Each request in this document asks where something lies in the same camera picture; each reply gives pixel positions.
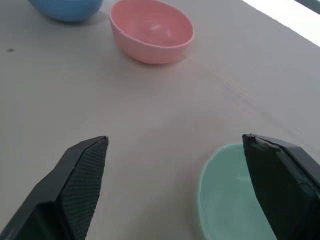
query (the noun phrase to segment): blue bowl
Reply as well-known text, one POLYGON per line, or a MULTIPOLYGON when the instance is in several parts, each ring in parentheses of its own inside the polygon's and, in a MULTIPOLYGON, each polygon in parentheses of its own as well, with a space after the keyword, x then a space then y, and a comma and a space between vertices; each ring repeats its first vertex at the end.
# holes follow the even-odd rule
POLYGON ((103 0, 29 0, 43 15, 64 22, 80 22, 96 14, 103 0))

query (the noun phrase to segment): mint green bowl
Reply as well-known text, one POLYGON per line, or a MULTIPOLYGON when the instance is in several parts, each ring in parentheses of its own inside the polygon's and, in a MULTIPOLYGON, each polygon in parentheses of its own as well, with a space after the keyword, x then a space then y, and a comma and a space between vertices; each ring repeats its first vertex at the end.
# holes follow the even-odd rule
POLYGON ((276 240, 256 198, 242 144, 219 148, 204 165, 193 208, 199 240, 276 240))

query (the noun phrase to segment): bowl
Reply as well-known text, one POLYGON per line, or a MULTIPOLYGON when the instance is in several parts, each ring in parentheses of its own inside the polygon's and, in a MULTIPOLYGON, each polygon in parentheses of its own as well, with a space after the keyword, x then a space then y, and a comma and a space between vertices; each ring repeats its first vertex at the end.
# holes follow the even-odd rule
POLYGON ((103 0, 29 0, 43 15, 64 22, 81 22, 96 14, 103 0))
POLYGON ((157 0, 120 0, 109 11, 118 46, 146 64, 179 59, 194 38, 194 26, 178 9, 157 0))
POLYGON ((218 149, 202 169, 193 208, 200 240, 276 240, 251 182, 242 144, 218 149))

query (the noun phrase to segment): pink bowl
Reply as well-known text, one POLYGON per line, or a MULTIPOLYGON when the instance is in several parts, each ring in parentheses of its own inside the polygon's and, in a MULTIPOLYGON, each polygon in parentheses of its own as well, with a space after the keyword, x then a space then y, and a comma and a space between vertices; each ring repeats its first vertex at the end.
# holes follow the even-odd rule
POLYGON ((194 38, 190 19, 156 0, 120 0, 112 6, 109 16, 119 47, 146 64, 177 60, 194 38))

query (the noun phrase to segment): white table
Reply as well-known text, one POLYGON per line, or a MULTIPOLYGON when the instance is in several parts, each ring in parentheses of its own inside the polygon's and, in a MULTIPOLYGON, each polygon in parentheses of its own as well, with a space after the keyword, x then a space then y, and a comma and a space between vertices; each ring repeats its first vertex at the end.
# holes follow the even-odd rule
POLYGON ((169 66, 121 53, 105 7, 79 26, 0 2, 0 231, 68 147, 99 135, 110 146, 88 240, 194 239, 199 170, 242 133, 320 163, 320 48, 241 0, 166 2, 195 26, 169 66))

